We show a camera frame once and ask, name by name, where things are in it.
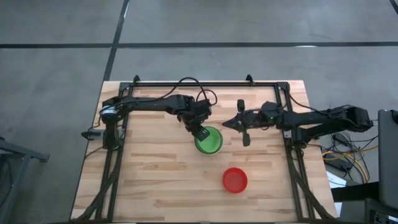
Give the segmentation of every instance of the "wooden tabletop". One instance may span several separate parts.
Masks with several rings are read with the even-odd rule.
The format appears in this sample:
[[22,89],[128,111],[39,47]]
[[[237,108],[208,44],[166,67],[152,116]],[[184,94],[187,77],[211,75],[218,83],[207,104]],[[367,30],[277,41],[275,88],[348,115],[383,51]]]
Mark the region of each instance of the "wooden tabletop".
[[[291,95],[308,105],[304,82],[289,81]],[[244,99],[246,109],[275,101],[271,87],[214,87],[218,104],[204,126],[218,128],[223,147],[214,156],[200,154],[183,123],[164,112],[134,111],[129,114],[123,161],[116,198],[115,222],[289,222],[296,221],[281,131],[250,129],[251,145],[243,147],[242,134],[223,127],[233,118],[236,101]],[[118,95],[119,82],[104,82],[101,102]],[[158,97],[170,90],[143,87],[134,96]],[[177,88],[174,94],[196,96],[197,87]],[[211,102],[214,96],[208,93]],[[294,111],[307,112],[293,103]],[[89,143],[87,153],[102,145]],[[304,149],[304,161],[311,191],[329,213],[336,216],[325,166],[318,147]],[[106,151],[88,157],[76,194],[72,218],[78,217],[98,193]],[[239,167],[248,176],[240,194],[224,190],[221,176],[229,167]],[[305,213],[305,200],[300,196]]]

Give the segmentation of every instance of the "cable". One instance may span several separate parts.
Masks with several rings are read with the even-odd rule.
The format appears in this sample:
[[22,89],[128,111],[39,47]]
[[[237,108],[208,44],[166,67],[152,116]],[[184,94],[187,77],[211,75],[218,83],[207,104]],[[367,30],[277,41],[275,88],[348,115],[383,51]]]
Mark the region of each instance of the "cable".
[[[362,174],[361,174],[361,171],[359,171],[359,169],[358,168],[356,168],[356,166],[354,166],[355,167],[355,169],[359,172],[359,176],[361,177],[361,179],[362,179],[362,184],[365,184],[365,181],[363,180],[363,176],[362,176]],[[350,174],[350,172],[348,172],[348,176],[349,176],[349,178],[352,180],[352,181],[354,181],[355,182],[355,180],[353,179],[353,177],[351,176],[351,174]]]
[[365,172],[365,169],[363,169],[363,166],[361,165],[361,163],[359,163],[359,162],[358,162],[356,159],[354,159],[352,156],[350,156],[350,155],[347,155],[347,156],[348,156],[350,159],[354,160],[354,162],[357,163],[357,165],[359,165],[359,168],[361,168],[362,173],[363,173],[364,176],[365,176],[366,183],[368,183],[368,182],[369,182],[369,177],[368,177],[367,173]]
[[[332,152],[332,151],[325,152],[325,153],[322,154],[322,157],[324,155],[331,154],[331,153],[334,153],[334,152]],[[350,159],[354,160],[354,162],[357,163],[357,165],[359,165],[359,168],[361,168],[362,173],[365,176],[366,183],[369,181],[369,177],[368,177],[367,173],[365,172],[365,169],[363,168],[363,166],[356,159],[354,159],[354,157],[352,157],[352,156],[350,156],[348,154],[345,154],[345,153],[342,153],[341,157],[349,157]],[[323,160],[330,161],[330,160],[335,160],[335,159],[341,158],[341,157],[336,157],[336,158],[332,158],[332,159],[323,158]]]
[[2,202],[0,203],[0,208],[2,207],[2,205],[4,205],[4,202],[6,202],[6,200],[7,200],[7,198],[8,198],[8,195],[11,193],[12,185],[13,185],[13,182],[14,182],[14,181],[12,180],[12,173],[11,173],[11,164],[10,164],[10,161],[9,161],[8,158],[6,159],[6,161],[7,161],[7,166],[8,166],[8,174],[9,174],[9,177],[10,177],[10,188],[8,189],[8,192],[7,192],[6,196],[4,197],[4,199],[2,200]]
[[342,153],[341,153],[341,156],[339,156],[339,157],[331,158],[331,159],[324,159],[324,160],[332,161],[332,160],[336,160],[336,159],[341,159],[341,158],[343,158],[343,157],[345,157],[345,156],[348,156],[349,154],[355,154],[355,153],[360,153],[360,152],[366,152],[366,151],[369,151],[369,150],[376,149],[376,148],[378,148],[378,147],[379,147],[379,146],[374,146],[374,147],[371,147],[371,148],[369,148],[369,149],[361,149],[361,150],[356,151],[356,152],[342,152]]
[[[124,130],[123,133],[120,135],[119,140],[121,140],[121,139],[124,137],[125,134],[126,134],[126,130]],[[89,155],[91,155],[92,153],[97,152],[98,150],[100,150],[100,149],[102,149],[102,148],[103,148],[103,146],[101,146],[101,147],[95,149],[94,151],[91,151],[89,154],[87,154],[87,155],[85,156],[85,159],[86,159]]]
[[98,121],[97,121],[98,124],[97,124],[96,126],[91,126],[91,127],[89,127],[89,128],[87,129],[87,133],[89,133],[93,128],[98,128],[98,127],[100,126],[101,117],[102,117],[102,114],[99,113],[99,118],[98,118]]
[[348,170],[345,170],[345,174],[344,174],[344,176],[342,176],[341,178],[344,178],[344,177],[346,177],[347,176],[347,174],[348,174]]
[[[126,129],[123,130],[123,133],[121,134],[119,139],[122,139],[125,136],[126,136]],[[90,154],[100,150],[101,148],[102,147],[94,150],[93,152],[89,153],[87,156],[89,156]],[[86,210],[78,218],[72,220],[72,222],[74,222],[76,220],[89,220],[90,219],[90,217],[92,216],[93,212],[97,209],[98,203],[101,200],[104,200],[105,194],[108,191],[110,185],[115,180],[115,178],[118,176],[118,175],[116,175],[116,173],[120,172],[120,168],[121,168],[121,165],[119,165],[119,166],[117,166],[116,164],[114,165],[113,171],[112,171],[112,173],[110,173],[109,178],[106,180],[107,182],[105,182],[104,187],[99,190],[98,194],[93,199],[93,201],[90,203],[90,205],[86,208]]]
[[196,102],[198,101],[200,94],[201,94],[201,93],[205,94],[206,91],[209,91],[210,93],[212,93],[212,94],[215,96],[215,98],[216,98],[216,101],[215,101],[214,103],[210,104],[210,105],[211,105],[211,106],[216,105],[217,102],[218,102],[217,94],[216,94],[213,90],[207,90],[207,89],[206,89],[206,90],[201,90],[201,91],[198,93],[198,96],[197,96],[197,98],[196,98]]
[[278,85],[278,86],[279,86],[281,89],[285,90],[285,92],[288,94],[288,96],[290,97],[290,99],[292,99],[293,102],[296,103],[297,105],[302,106],[302,107],[307,108],[307,109],[310,109],[310,110],[313,110],[313,111],[315,111],[315,112],[317,112],[317,113],[319,113],[319,114],[325,115],[325,116],[329,116],[329,115],[330,115],[330,114],[326,114],[326,113],[323,113],[323,112],[321,112],[321,111],[318,111],[317,109],[312,108],[312,107],[310,107],[310,106],[305,106],[305,105],[303,105],[303,104],[297,102],[297,101],[292,97],[292,95],[290,94],[289,91],[287,91],[285,88],[281,87],[280,85]]
[[321,146],[321,145],[318,145],[318,144],[308,144],[308,143],[307,143],[307,145],[308,145],[308,146],[318,146],[318,147],[321,148],[321,151],[322,151],[322,150],[330,150],[330,149],[332,149],[332,148],[334,147],[334,145],[333,145],[333,146],[330,146],[329,148],[326,148],[326,147]]
[[[365,155],[363,154],[363,151],[360,151],[361,148],[360,148],[360,147],[357,147],[357,146],[355,145],[355,143],[353,143],[354,141],[351,140],[351,136],[350,136],[348,133],[342,132],[341,135],[344,136],[344,137],[346,138],[345,143],[351,148],[351,150],[350,150],[350,152],[348,152],[348,154],[349,154],[349,153],[352,153],[352,152],[359,152],[359,155],[360,155],[360,157],[361,157],[361,158],[359,159],[359,161],[363,161],[363,164],[364,164],[364,166],[365,166],[366,173],[367,173],[367,175],[368,175],[368,181],[369,181],[371,175],[370,175],[370,172],[369,172],[369,169],[368,169],[368,165],[367,165],[366,161],[364,160]],[[363,141],[368,142],[363,148],[365,148],[366,146],[368,146],[368,145],[369,145],[372,141],[374,141],[377,137],[378,137],[378,136],[374,136],[373,138],[370,138],[370,139],[367,139],[367,140],[363,140]]]
[[338,184],[338,183],[336,183],[336,182],[333,182],[333,181],[331,181],[331,180],[329,180],[329,182],[330,182],[330,183],[333,183],[333,184],[337,184],[337,185],[340,185],[340,186],[344,186],[344,187],[346,187],[346,185],[345,185],[345,184]]
[[304,157],[304,151],[303,151],[303,149],[296,149],[296,148],[294,147],[294,151],[296,152],[297,158],[294,158],[294,157],[292,156],[292,159],[298,160],[299,158],[303,158],[303,157]]
[[90,152],[89,154],[87,154],[87,155],[85,156],[85,159],[86,159],[89,155],[91,155],[92,153],[94,153],[94,152],[96,152],[96,151],[98,151],[98,150],[100,150],[100,149],[102,149],[102,148],[103,148],[103,146],[101,146],[101,147],[95,149],[94,151]]
[[377,137],[379,137],[379,136],[377,135],[377,136],[374,136],[373,138],[370,138],[367,140],[355,140],[355,141],[349,140],[349,142],[368,142],[368,141],[372,141],[373,139],[376,139]]
[[366,146],[368,146],[369,144],[371,144],[373,142],[373,140],[375,140],[376,138],[370,140],[363,148],[365,148]]

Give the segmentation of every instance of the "black metal frame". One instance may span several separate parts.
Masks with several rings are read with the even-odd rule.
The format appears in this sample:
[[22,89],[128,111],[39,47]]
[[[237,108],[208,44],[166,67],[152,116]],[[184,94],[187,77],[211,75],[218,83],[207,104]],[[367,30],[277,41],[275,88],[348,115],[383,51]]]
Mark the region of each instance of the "black metal frame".
[[29,165],[30,160],[38,159],[40,162],[47,162],[49,160],[49,154],[43,154],[41,152],[37,152],[22,146],[15,145],[13,143],[7,142],[5,139],[0,138],[0,151],[5,151],[5,154],[0,154],[1,156],[6,156],[6,159],[10,159],[8,157],[15,157],[17,159],[21,159],[21,164],[16,171],[15,179],[10,183],[9,193],[6,194],[6,198],[4,204],[0,208],[0,223],[8,223],[9,216],[11,214],[12,208],[14,207],[18,190],[21,186],[22,179],[26,173],[27,166]]
[[[132,95],[133,89],[135,87],[173,87],[176,84],[177,84],[177,82],[140,82],[140,78],[138,76],[136,76],[134,78],[133,82],[131,82],[131,83],[126,83],[126,82],[120,83],[118,95],[124,96],[125,91],[128,92],[128,95]],[[255,82],[253,80],[252,76],[248,75],[246,77],[246,80],[241,81],[241,82],[202,82],[201,84],[204,87],[215,87],[215,86],[235,86],[238,88],[239,87],[248,87],[248,86],[273,87],[277,104],[279,106],[282,106],[282,97],[281,97],[281,92],[282,92],[284,94],[287,110],[293,111],[292,102],[290,100],[290,94],[289,94],[290,86],[289,86],[288,82]],[[180,87],[195,87],[195,86],[197,86],[197,84],[194,82],[182,82],[181,84],[179,84],[179,86]],[[127,129],[127,124],[128,124],[128,116],[123,119],[123,124],[122,124],[123,130]],[[285,144],[287,165],[288,165],[288,169],[289,169],[290,183],[292,186],[292,193],[293,193],[293,198],[294,198],[297,220],[298,221],[306,221],[306,222],[310,222],[310,221],[319,222],[321,220],[315,219],[315,212],[313,209],[313,205],[310,203],[310,198],[308,197],[308,195],[305,196],[306,204],[307,204],[307,211],[308,211],[308,218],[305,218],[303,216],[302,205],[300,202],[299,188],[297,187],[298,182],[297,182],[297,179],[295,178],[295,175],[297,175],[297,170],[294,166],[294,160],[292,157],[293,149],[291,147],[291,144],[289,144],[290,142],[292,142],[293,139],[292,139],[292,136],[289,134],[289,132],[282,132],[282,136],[283,136],[284,144]],[[94,220],[79,220],[78,223],[89,223],[89,222],[101,223],[101,222],[112,222],[113,221],[114,205],[115,205],[115,201],[116,201],[118,180],[119,180],[121,161],[122,161],[123,150],[124,150],[123,149],[124,140],[125,140],[125,138],[122,138],[121,147],[119,150],[117,150],[116,152],[108,151],[106,154],[103,178],[101,181],[101,188],[100,188],[100,193],[99,193],[99,194],[105,195],[106,191],[108,191],[110,186],[112,185],[111,195],[109,197],[109,207],[108,207],[108,212],[106,214],[106,218],[102,218],[102,211],[103,211],[103,199],[102,199],[96,208],[95,219]],[[112,173],[109,174],[109,170],[111,169],[111,159],[112,159],[112,156],[114,153],[116,153],[116,162],[115,162]],[[301,176],[301,182],[309,190],[307,173],[305,170],[303,157],[298,156],[297,161],[298,161],[298,168],[299,168],[298,173]]]

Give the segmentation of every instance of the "gray floor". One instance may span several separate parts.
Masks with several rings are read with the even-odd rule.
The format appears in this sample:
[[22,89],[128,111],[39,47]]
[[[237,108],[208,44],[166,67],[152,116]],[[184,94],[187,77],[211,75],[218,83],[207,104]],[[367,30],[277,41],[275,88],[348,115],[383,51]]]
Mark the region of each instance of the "gray floor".
[[[0,1],[0,44],[112,42],[122,3]],[[121,42],[395,41],[397,20],[388,0],[135,0]],[[108,56],[109,49],[0,50],[0,136],[51,154],[29,166],[14,222],[68,220],[87,144],[80,132],[93,120]],[[376,119],[377,110],[398,108],[396,58],[398,47],[118,49],[111,80],[302,79],[313,107],[350,103]],[[365,160],[377,181],[377,151]]]

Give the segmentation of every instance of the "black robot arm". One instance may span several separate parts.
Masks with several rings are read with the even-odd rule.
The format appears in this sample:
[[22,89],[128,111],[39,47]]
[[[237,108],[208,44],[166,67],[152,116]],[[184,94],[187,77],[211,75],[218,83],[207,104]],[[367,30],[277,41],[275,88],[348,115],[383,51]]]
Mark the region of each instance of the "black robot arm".
[[[318,124],[311,128],[300,128],[301,125]],[[283,131],[291,131],[293,146],[305,148],[307,143],[320,136],[339,131],[364,132],[373,127],[368,112],[351,105],[340,106],[323,111],[296,113],[285,111],[277,103],[265,102],[261,109],[244,110],[244,101],[238,100],[237,115],[223,123],[223,126],[243,133],[243,145],[250,145],[247,129],[269,128],[275,126]]]
[[201,125],[211,115],[208,100],[195,101],[192,96],[170,95],[165,98],[147,97],[112,97],[102,103],[101,120],[105,124],[103,147],[117,149],[119,147],[118,121],[132,111],[164,111],[177,115],[184,122],[187,131],[199,141],[204,140],[209,132]]

